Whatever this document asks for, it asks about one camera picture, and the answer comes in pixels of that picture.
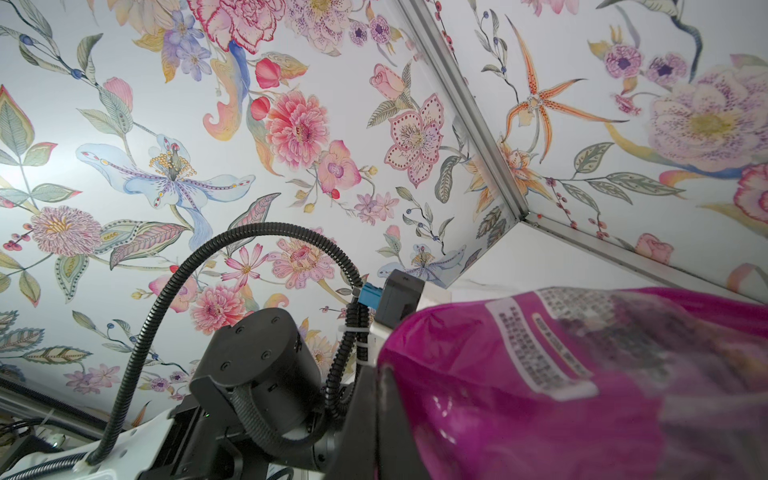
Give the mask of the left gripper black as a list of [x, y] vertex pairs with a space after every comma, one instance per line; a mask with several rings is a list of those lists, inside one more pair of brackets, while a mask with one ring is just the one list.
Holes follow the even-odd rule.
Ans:
[[141, 479], [279, 479], [294, 471], [325, 474], [342, 440], [354, 387], [342, 382], [360, 335], [350, 307], [343, 339], [321, 372], [291, 315], [252, 313], [218, 330], [191, 393]]

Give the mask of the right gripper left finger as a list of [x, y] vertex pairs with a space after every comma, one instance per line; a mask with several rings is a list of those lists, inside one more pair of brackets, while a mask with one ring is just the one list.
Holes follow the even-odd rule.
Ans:
[[377, 477], [377, 372], [362, 367], [345, 417], [341, 442], [325, 480], [373, 480]]

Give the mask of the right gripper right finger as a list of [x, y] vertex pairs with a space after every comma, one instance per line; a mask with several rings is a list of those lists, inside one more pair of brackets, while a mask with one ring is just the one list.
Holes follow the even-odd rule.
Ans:
[[391, 368], [377, 385], [377, 472], [383, 480], [428, 480], [400, 390]]

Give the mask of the purple magenta snack bag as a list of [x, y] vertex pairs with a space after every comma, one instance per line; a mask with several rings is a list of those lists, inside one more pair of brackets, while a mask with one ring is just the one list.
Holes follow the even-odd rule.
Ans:
[[388, 337], [435, 479], [763, 479], [767, 310], [667, 288], [430, 307]]

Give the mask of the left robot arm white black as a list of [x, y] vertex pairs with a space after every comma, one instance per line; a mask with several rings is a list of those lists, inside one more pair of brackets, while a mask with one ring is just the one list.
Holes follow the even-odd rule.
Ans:
[[[1, 250], [1, 288], [17, 286], [23, 315], [1, 303], [1, 466], [32, 452], [98, 440], [144, 318], [179, 261], [164, 256], [183, 233], [175, 223], [65, 223], [39, 238], [30, 262]], [[320, 248], [285, 235], [246, 238], [202, 262], [172, 300], [148, 350], [125, 425], [133, 428], [190, 392], [203, 352], [220, 328], [263, 308], [310, 304], [309, 289], [351, 293]]]

